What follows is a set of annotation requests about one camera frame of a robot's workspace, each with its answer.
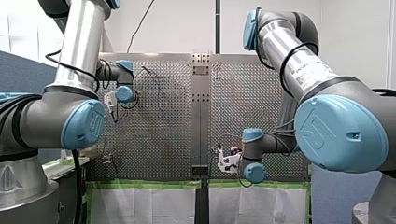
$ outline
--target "wire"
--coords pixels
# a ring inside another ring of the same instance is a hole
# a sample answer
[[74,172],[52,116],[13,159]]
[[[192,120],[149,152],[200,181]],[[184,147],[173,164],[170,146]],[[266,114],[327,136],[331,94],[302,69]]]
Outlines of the wire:
[[129,50],[131,49],[132,43],[134,42],[134,36],[139,32],[140,26],[142,26],[143,21],[145,20],[146,16],[149,13],[149,10],[151,9],[152,4],[154,3],[155,0],[152,0],[151,3],[148,5],[148,9],[145,12],[145,15],[142,17],[142,20],[140,20],[139,25],[137,26],[136,31],[131,36],[131,42],[129,43],[128,49],[126,50],[127,53],[129,53]]
[[81,207],[82,207],[82,174],[81,174],[81,167],[79,166],[77,150],[73,149],[72,154],[76,169],[76,185],[77,185],[77,202],[76,202],[76,213],[75,213],[74,224],[78,224],[81,217]]
[[292,124],[293,122],[294,122],[294,119],[291,119],[291,120],[289,120],[288,122],[286,122],[286,123],[284,123],[284,124],[281,124],[281,125],[279,125],[279,126],[276,126],[276,127],[275,127],[275,130],[284,128],[284,127],[288,126],[289,124]]
[[290,150],[290,148],[288,147],[288,145],[287,145],[282,139],[280,139],[278,136],[276,136],[276,135],[273,134],[273,133],[266,133],[266,134],[267,134],[267,135],[270,135],[270,136],[272,136],[272,137],[274,137],[275,140],[278,141],[278,142],[280,142],[280,144],[282,144],[282,146],[288,151],[288,153],[282,153],[283,156],[286,156],[286,157],[290,156],[290,154],[292,153],[292,151]]
[[256,53],[257,56],[259,57],[259,61],[268,69],[274,70],[274,67],[267,64],[261,56],[260,53],[260,43],[259,43],[259,13],[261,13],[262,8],[261,7],[257,7],[256,8],[256,15],[255,15],[255,21],[256,21],[256,31],[255,31],[255,37],[256,37]]
[[[127,73],[129,73],[132,77],[132,80],[134,80],[134,73],[132,71],[130,71],[128,68],[126,68],[124,65],[122,65],[120,63],[115,63],[115,62],[108,62],[104,59],[100,59],[100,62],[101,62],[100,69],[102,69],[102,66],[105,65],[104,72],[103,72],[103,76],[105,77],[105,80],[102,82],[102,88],[104,90],[106,90],[108,88],[108,86],[110,85],[111,78],[113,77],[113,70],[111,68],[111,64],[121,67],[123,70],[125,70]],[[117,82],[117,84],[130,84],[130,83]]]
[[110,86],[110,81],[111,81],[110,79],[111,79],[112,71],[111,71],[110,65],[108,64],[108,62],[106,60],[100,59],[100,62],[101,62],[100,69],[102,69],[102,66],[103,66],[102,63],[105,64],[105,70],[103,71],[103,76],[105,77],[105,80],[102,81],[102,88],[104,90],[106,90],[108,88],[108,86]]
[[0,135],[3,132],[4,126],[6,124],[6,120],[9,116],[9,114],[19,105],[22,105],[24,103],[34,101],[41,99],[41,95],[36,95],[36,94],[28,94],[28,95],[22,95],[17,98],[14,98],[12,100],[7,101],[6,103],[2,104],[0,106],[0,115],[3,115],[3,117],[0,120]]
[[244,153],[241,153],[241,156],[239,157],[239,161],[238,161],[238,169],[237,169],[237,176],[238,176],[238,182],[239,184],[244,187],[244,188],[250,188],[251,186],[253,186],[253,183],[250,182],[250,185],[245,185],[242,180],[241,180],[241,160],[244,157]]
[[389,90],[389,89],[372,89],[372,91],[375,92],[375,93],[382,93],[382,94],[379,94],[379,95],[381,95],[381,96],[393,96],[393,97],[396,96],[396,91],[394,91],[394,90]]
[[131,105],[131,106],[126,106],[126,105],[123,105],[121,102],[119,102],[119,105],[120,105],[123,109],[126,109],[126,110],[130,110],[130,109],[133,109],[134,107],[136,107],[137,104],[139,103],[139,93],[137,92],[137,90],[134,90],[134,94],[136,94],[136,100],[134,101],[134,104],[133,104],[133,105]]
[[98,79],[96,76],[94,76],[93,74],[91,74],[91,73],[89,73],[89,72],[86,72],[86,71],[84,71],[84,70],[82,70],[82,69],[79,69],[79,68],[77,68],[77,67],[75,67],[75,66],[72,66],[72,65],[69,65],[69,64],[66,64],[66,63],[61,63],[61,62],[58,62],[58,61],[56,61],[55,59],[51,58],[52,56],[57,55],[57,54],[59,54],[59,53],[61,53],[61,49],[58,50],[58,51],[56,51],[56,52],[47,54],[47,55],[46,55],[46,59],[50,60],[50,61],[53,62],[53,63],[57,63],[57,64],[59,64],[59,65],[65,67],[65,68],[74,70],[75,72],[83,73],[83,74],[85,74],[85,75],[87,75],[87,76],[93,78],[93,80],[95,80],[95,82],[96,82],[96,89],[94,90],[94,92],[98,92],[98,91],[99,91],[100,83],[99,83],[99,79]]
[[319,46],[318,44],[314,42],[304,42],[300,44],[299,46],[295,47],[289,53],[286,55],[286,57],[283,59],[282,64],[280,65],[279,69],[279,79],[280,79],[280,85],[282,86],[282,89],[285,93],[287,93],[289,96],[294,97],[293,94],[288,90],[288,88],[285,85],[285,69],[286,69],[286,64],[288,63],[289,59],[302,47],[307,47],[307,46],[312,46],[314,47],[317,52],[316,54],[319,54]]

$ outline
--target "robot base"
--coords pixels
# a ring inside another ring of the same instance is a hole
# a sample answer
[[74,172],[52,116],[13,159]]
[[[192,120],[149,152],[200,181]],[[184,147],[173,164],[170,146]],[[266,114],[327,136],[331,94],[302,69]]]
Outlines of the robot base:
[[56,224],[59,221],[58,183],[50,181],[47,190],[20,203],[0,208],[0,220],[7,224]]
[[382,175],[368,203],[353,208],[352,224],[396,224],[396,179]]

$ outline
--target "green tape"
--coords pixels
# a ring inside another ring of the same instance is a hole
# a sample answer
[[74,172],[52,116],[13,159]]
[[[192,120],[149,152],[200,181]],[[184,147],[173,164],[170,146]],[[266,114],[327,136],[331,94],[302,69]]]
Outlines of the green tape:
[[49,165],[52,165],[52,164],[55,164],[56,163],[56,161],[49,161],[49,162],[47,162],[46,164],[44,164],[45,166],[49,166]]
[[[250,182],[241,180],[243,184],[249,185]],[[238,180],[210,180],[210,188],[240,188],[242,187]],[[275,182],[264,181],[260,184],[254,184],[252,187],[271,188],[271,189],[309,189],[309,182]]]
[[87,182],[87,189],[198,189],[200,181],[111,180]]

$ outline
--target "metal frame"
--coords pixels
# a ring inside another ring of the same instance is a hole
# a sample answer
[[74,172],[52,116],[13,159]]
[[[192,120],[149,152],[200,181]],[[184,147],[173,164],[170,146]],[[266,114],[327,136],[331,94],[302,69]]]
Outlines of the metal frame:
[[[131,169],[138,168],[139,164],[129,162],[127,163],[124,160],[124,163],[120,163],[118,169],[129,169],[128,175],[122,175],[121,178],[138,178],[138,179],[149,179],[149,180],[186,180],[186,179],[207,179],[207,178],[236,178],[236,176],[232,175],[224,175],[219,174],[217,169],[217,159],[215,159],[215,155],[213,155],[211,148],[216,145],[218,136],[216,134],[218,132],[229,132],[228,129],[220,129],[219,128],[219,116],[216,116],[219,111],[219,92],[229,91],[230,88],[244,88],[240,90],[240,92],[247,90],[247,111],[242,111],[242,117],[247,115],[247,112],[252,112],[256,110],[262,110],[265,108],[265,113],[258,112],[252,113],[250,117],[246,120],[237,119],[236,123],[233,122],[232,117],[235,117],[235,114],[230,113],[227,119],[224,120],[224,123],[221,124],[224,127],[230,127],[232,125],[234,133],[240,135],[243,128],[249,127],[248,125],[255,125],[256,127],[261,127],[260,122],[251,122],[252,120],[259,120],[260,118],[265,118],[265,120],[269,120],[266,124],[266,129],[271,129],[276,125],[276,119],[278,110],[280,108],[280,97],[281,97],[281,89],[278,85],[277,75],[274,71],[268,70],[264,68],[260,62],[258,62],[256,56],[247,56],[247,55],[212,55],[212,54],[113,54],[113,53],[104,53],[101,54],[101,58],[107,61],[117,61],[117,60],[129,60],[136,64],[151,64],[155,63],[159,65],[159,69],[166,69],[166,66],[173,66],[172,64],[176,62],[183,62],[186,66],[189,67],[189,82],[185,83],[186,96],[185,102],[188,108],[188,111],[184,111],[183,113],[188,113],[189,116],[189,124],[188,130],[184,130],[184,132],[188,132],[189,139],[186,140],[189,147],[189,157],[183,161],[173,161],[173,164],[176,165],[181,163],[177,167],[178,170],[183,169],[184,175],[179,176],[149,176],[149,170],[147,170],[146,176],[137,175],[133,176],[134,172],[131,172]],[[230,78],[235,78],[233,82],[225,83],[229,86],[224,87],[223,89],[219,89],[219,85],[221,82],[216,82],[216,78],[219,78],[219,73],[216,69],[219,67],[229,68],[229,71],[226,71],[222,76],[228,76]],[[136,66],[135,74],[139,76],[139,71],[141,69]],[[266,89],[262,91],[257,91],[257,88],[261,86],[266,86]],[[238,102],[238,99],[233,100],[232,98],[228,98],[226,108],[237,108],[240,106],[244,106],[245,103]],[[138,119],[138,117],[129,118],[129,120]],[[131,134],[134,130],[124,130],[125,132],[130,132]],[[134,137],[132,135],[125,135],[121,137],[120,144],[116,144],[113,146],[122,147],[123,149],[128,149],[130,146],[131,139],[138,138],[138,136]],[[227,147],[234,143],[231,139],[225,139],[225,144]],[[129,148],[129,154],[134,154],[136,157],[139,157],[138,154],[144,155],[146,157],[157,157],[158,160],[166,159],[163,158],[167,150],[158,151],[158,153],[154,153],[150,150],[149,146],[145,147],[145,151],[142,152],[139,148]],[[269,177],[270,180],[275,181],[309,181],[308,175],[308,164],[309,161],[301,154],[296,153],[290,158],[284,158],[281,155],[268,154],[264,156],[264,164],[267,165],[269,169]],[[89,169],[88,175],[92,174],[94,169],[99,169],[102,172],[104,171],[104,165],[101,162],[94,162],[91,165],[91,169]],[[193,169],[208,169],[209,174],[202,176],[202,174],[198,175],[193,173]],[[106,179],[105,176],[94,175],[94,180],[98,179]]]

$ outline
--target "white wall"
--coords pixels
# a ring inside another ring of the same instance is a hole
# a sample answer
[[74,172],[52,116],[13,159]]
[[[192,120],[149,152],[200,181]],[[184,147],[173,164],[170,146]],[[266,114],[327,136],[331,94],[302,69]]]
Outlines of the white wall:
[[[125,52],[131,34],[150,0],[121,0],[121,8],[106,22],[114,52]],[[242,47],[246,17],[251,9],[294,10],[320,24],[319,0],[222,0],[221,53],[248,53]],[[215,0],[156,1],[134,39],[131,52],[215,51]]]
[[0,50],[42,63],[61,48],[62,32],[36,0],[0,0]]
[[321,0],[320,57],[339,75],[387,87],[392,0]]

